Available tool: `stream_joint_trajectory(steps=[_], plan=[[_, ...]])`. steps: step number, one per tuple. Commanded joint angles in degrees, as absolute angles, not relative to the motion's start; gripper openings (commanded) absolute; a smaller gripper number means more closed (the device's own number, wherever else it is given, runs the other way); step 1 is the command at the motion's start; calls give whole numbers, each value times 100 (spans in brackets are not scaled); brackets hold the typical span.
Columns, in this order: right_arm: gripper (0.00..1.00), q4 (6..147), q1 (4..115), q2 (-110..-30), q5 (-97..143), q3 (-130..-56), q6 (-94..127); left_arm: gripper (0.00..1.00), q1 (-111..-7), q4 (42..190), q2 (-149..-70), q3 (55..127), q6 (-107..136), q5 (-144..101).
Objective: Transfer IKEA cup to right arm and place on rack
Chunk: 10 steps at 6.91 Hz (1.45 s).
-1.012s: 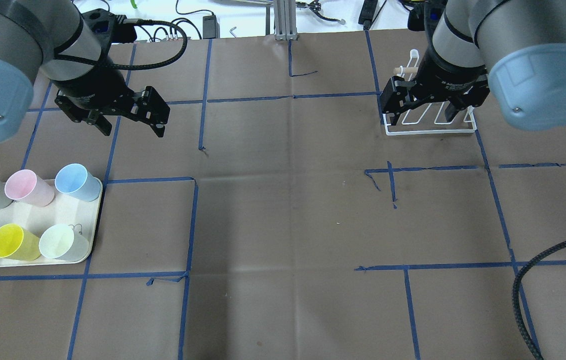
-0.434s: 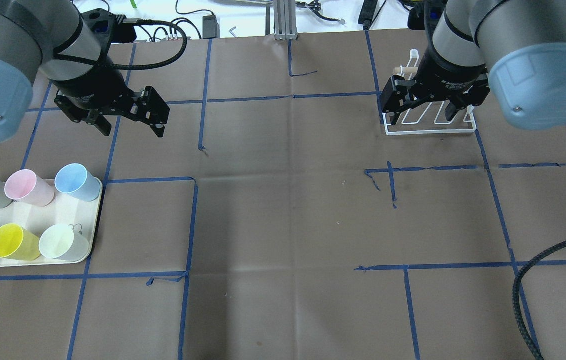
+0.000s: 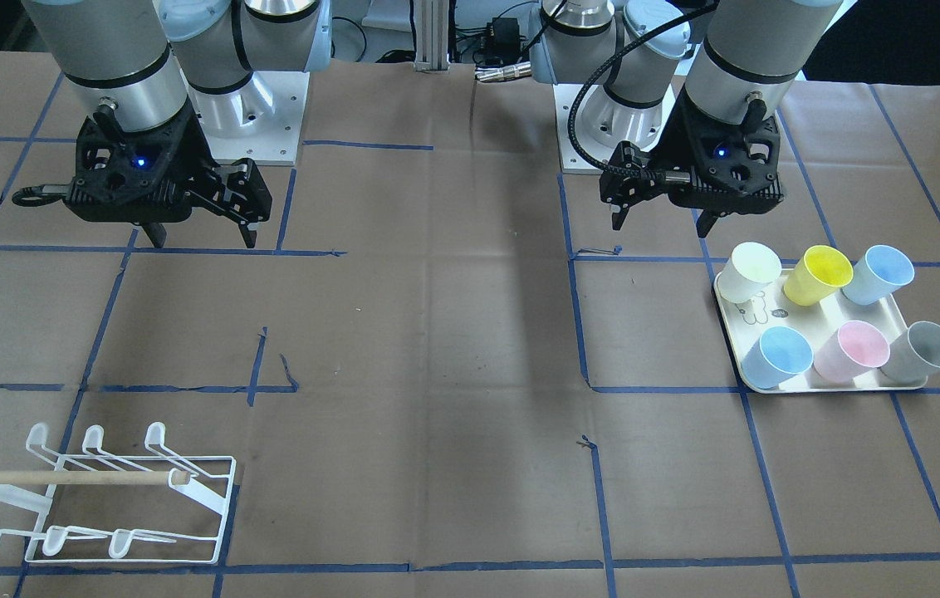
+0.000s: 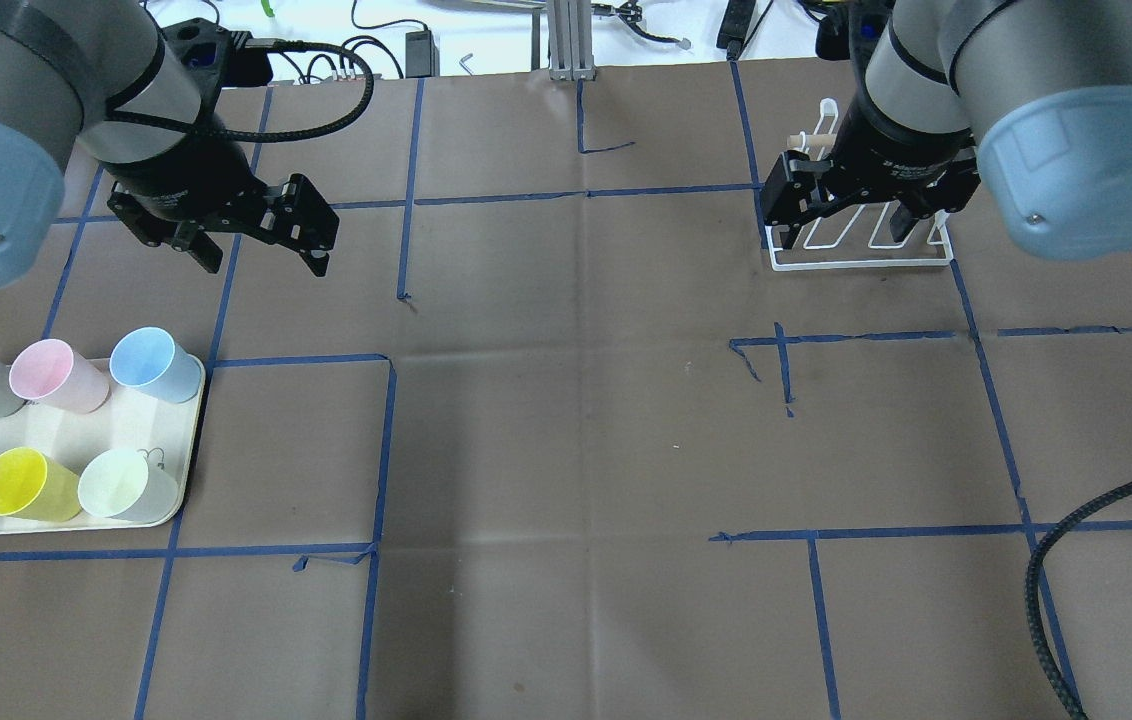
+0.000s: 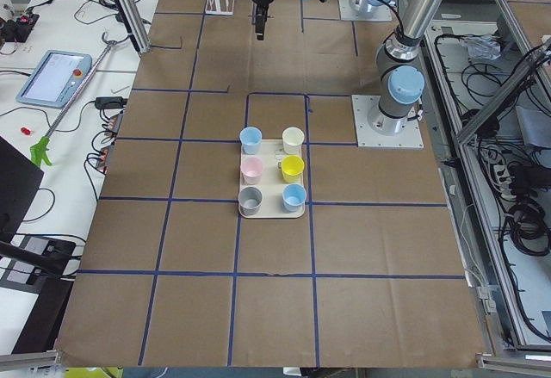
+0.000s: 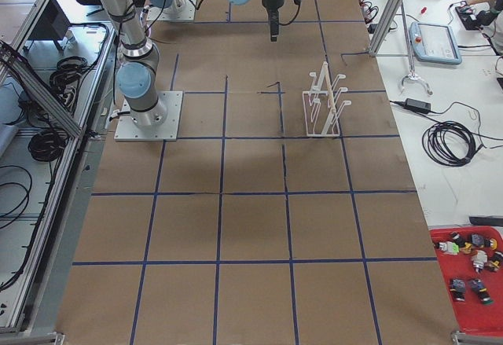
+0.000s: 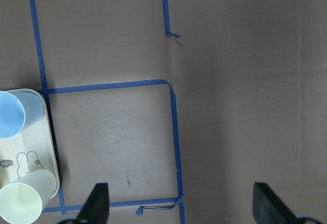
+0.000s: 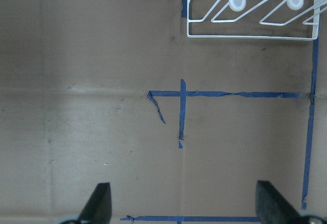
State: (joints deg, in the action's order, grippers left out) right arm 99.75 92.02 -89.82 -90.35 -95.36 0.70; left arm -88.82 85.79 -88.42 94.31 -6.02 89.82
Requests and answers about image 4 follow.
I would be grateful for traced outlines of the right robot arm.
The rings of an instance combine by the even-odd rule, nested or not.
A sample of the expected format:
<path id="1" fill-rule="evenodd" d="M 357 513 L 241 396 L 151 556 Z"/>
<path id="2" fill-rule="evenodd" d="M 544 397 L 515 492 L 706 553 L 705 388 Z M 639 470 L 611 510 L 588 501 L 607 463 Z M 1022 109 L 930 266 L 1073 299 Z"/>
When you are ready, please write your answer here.
<path id="1" fill-rule="evenodd" d="M 767 175 L 781 249 L 880 202 L 901 241 L 986 187 L 1038 258 L 1132 250 L 1132 1 L 849 1 L 837 33 L 857 92 L 825 158 Z"/>

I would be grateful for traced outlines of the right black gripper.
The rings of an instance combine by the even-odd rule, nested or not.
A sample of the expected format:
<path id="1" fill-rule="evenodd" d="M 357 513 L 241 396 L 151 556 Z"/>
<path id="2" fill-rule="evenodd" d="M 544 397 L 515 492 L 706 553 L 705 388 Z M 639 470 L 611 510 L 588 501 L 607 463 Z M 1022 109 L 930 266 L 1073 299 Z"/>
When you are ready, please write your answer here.
<path id="1" fill-rule="evenodd" d="M 791 250 L 805 223 L 872 202 L 897 202 L 889 229 L 903 245 L 923 220 L 963 211 L 981 185 L 974 136 L 915 131 L 864 95 L 851 101 L 823 158 L 782 152 L 761 191 L 763 222 Z"/>

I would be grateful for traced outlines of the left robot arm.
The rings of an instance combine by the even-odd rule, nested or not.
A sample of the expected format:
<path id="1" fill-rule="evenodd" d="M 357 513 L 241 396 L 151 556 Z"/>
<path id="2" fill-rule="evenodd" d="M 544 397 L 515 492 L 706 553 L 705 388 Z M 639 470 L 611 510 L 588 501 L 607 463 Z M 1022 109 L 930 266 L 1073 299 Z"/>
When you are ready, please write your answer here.
<path id="1" fill-rule="evenodd" d="M 243 146 L 336 132 L 371 86 L 345 117 L 301 131 L 237 131 L 217 114 L 223 89 L 268 85 L 271 55 L 306 49 L 205 19 L 162 27 L 136 1 L 0 1 L 0 288 L 34 265 L 76 149 L 113 178 L 109 209 L 142 245 L 217 273 L 213 235 L 246 234 L 323 277 L 336 213 L 306 175 L 261 181 Z"/>

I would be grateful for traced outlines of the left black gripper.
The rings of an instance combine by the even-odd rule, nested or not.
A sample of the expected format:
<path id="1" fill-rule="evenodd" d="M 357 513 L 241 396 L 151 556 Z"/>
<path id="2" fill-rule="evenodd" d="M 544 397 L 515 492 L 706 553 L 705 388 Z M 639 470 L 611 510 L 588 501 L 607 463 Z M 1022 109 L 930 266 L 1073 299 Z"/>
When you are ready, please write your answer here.
<path id="1" fill-rule="evenodd" d="M 154 158 L 117 163 L 106 205 L 142 243 L 168 246 L 218 274 L 211 234 L 246 234 L 295 252 L 315 277 L 328 273 L 338 215 L 305 174 L 268 185 L 237 142 L 188 135 Z"/>

